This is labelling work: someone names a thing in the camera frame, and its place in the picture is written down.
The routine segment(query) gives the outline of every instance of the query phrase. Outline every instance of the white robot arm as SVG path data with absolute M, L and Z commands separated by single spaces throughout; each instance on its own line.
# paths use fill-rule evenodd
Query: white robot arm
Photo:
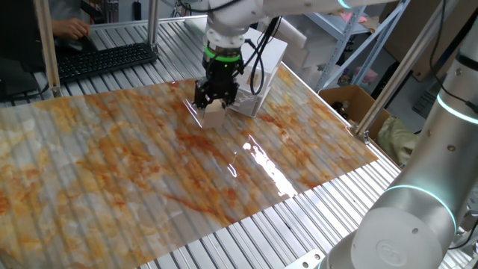
M 223 10 L 214 12 L 214 21 L 228 28 L 246 28 L 268 16 L 301 13 L 325 13 L 341 8 L 386 3 L 395 0 L 242 0 Z M 211 8 L 230 0 L 209 0 Z
M 218 8 L 229 1 L 210 0 L 210 6 Z M 241 35 L 250 23 L 265 16 L 387 1 L 233 0 L 234 4 L 209 13 L 211 30 L 204 65 L 237 58 L 235 53 L 240 53 L 244 44 Z M 215 72 L 222 72 L 221 78 L 227 74 L 221 69 Z M 234 79 L 229 82 L 233 87 Z M 217 89 L 227 88 L 223 85 Z M 478 111 L 470 106 L 478 104 L 477 85 L 478 21 L 451 67 L 444 83 L 447 92 L 438 95 L 406 169 L 365 215 L 360 227 L 331 250 L 320 269 L 436 269 L 441 264 L 478 180 Z

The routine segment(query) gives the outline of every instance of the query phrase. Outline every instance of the marble-pattern sheet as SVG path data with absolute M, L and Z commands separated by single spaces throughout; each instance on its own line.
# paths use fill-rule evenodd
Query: marble-pattern sheet
M 0 110 L 0 253 L 131 269 L 376 160 L 281 67 L 256 118 L 201 129 L 194 80 Z

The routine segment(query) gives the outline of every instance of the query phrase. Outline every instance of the cardboard box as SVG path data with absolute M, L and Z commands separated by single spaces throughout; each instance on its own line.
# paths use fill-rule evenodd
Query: cardboard box
M 357 85 L 321 90 L 319 96 L 329 105 L 335 102 L 349 101 L 350 107 L 347 109 L 347 113 L 349 114 L 348 120 L 353 120 L 356 123 L 360 123 L 364 119 L 365 114 L 367 114 L 375 102 L 365 90 Z M 370 138 L 376 139 L 383 123 L 389 117 L 390 113 L 384 109 L 372 127 L 370 127 Z
M 257 41 L 260 36 L 261 32 L 254 29 L 249 29 L 244 35 L 246 39 L 252 40 L 255 45 L 257 45 Z M 272 83 L 272 80 L 280 67 L 286 48 L 287 43 L 276 38 L 272 39 L 267 44 L 262 55 L 262 61 L 264 63 L 264 86 L 261 93 L 257 96 L 253 95 L 250 90 L 252 68 L 256 59 L 256 57 L 254 57 L 251 63 L 244 68 L 244 74 L 238 75 L 237 77 L 239 90 L 238 94 L 236 95 L 236 102 L 229 106 L 229 108 L 249 117 L 255 117 L 255 115 L 257 115 L 262 103 L 270 91 L 270 84 Z M 254 53 L 254 49 L 247 44 L 242 46 L 241 51 L 244 61 L 247 61 L 251 57 L 252 53 Z M 258 65 L 254 76 L 254 89 L 258 90 L 260 85 L 261 67 Z
M 389 52 L 397 61 L 402 61 L 437 6 L 441 3 L 442 0 L 410 1 L 409 6 L 406 8 L 400 21 L 395 26 L 395 29 L 392 31 L 387 43 L 385 44 L 387 52 Z M 383 22 L 396 6 L 397 2 L 387 4 L 380 16 L 380 22 Z M 442 77 L 451 67 L 461 44 L 458 40 L 458 44 L 456 44 L 458 46 L 456 48 L 452 48 L 450 51 L 448 47 L 452 43 L 454 44 L 457 34 L 477 8 L 477 0 L 461 0 L 444 22 L 443 34 L 440 43 L 438 44 L 435 58 L 433 59 L 433 64 L 437 65 L 437 62 L 442 55 L 446 54 L 444 56 L 445 59 L 448 56 L 447 60 L 438 63 L 439 66 L 441 65 L 441 68 L 438 71 L 439 78 Z M 429 59 L 432 55 L 435 42 L 436 37 L 427 46 L 423 54 L 418 58 L 417 63 L 412 68 L 413 76 L 418 81 L 423 81 L 430 74 Z

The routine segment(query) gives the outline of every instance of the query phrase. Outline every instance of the shelf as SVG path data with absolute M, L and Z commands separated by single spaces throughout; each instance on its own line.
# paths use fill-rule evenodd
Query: shelf
M 347 24 L 340 16 L 320 13 L 311 13 L 305 15 L 338 40 L 344 36 L 345 26 Z M 357 24 L 352 30 L 352 35 L 363 34 L 367 33 L 368 31 L 369 30 L 361 24 Z

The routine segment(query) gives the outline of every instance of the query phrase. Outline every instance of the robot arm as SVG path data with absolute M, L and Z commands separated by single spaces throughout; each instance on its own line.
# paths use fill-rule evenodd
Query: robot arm
M 225 108 L 235 102 L 238 84 L 235 74 L 244 68 L 240 48 L 251 23 L 270 16 L 328 12 L 366 4 L 385 3 L 393 0 L 210 0 L 214 12 L 208 15 L 208 45 L 202 65 L 206 76 L 196 82 L 194 105 L 207 121 L 206 108 Z
M 231 0 L 210 0 L 209 2 L 211 8 L 215 8 L 229 1 Z M 213 16 L 214 22 L 221 24 L 222 28 L 247 28 L 251 23 L 257 22 L 266 16 L 325 13 L 341 8 L 352 8 L 390 1 L 394 0 L 242 0 L 230 7 L 214 12 Z

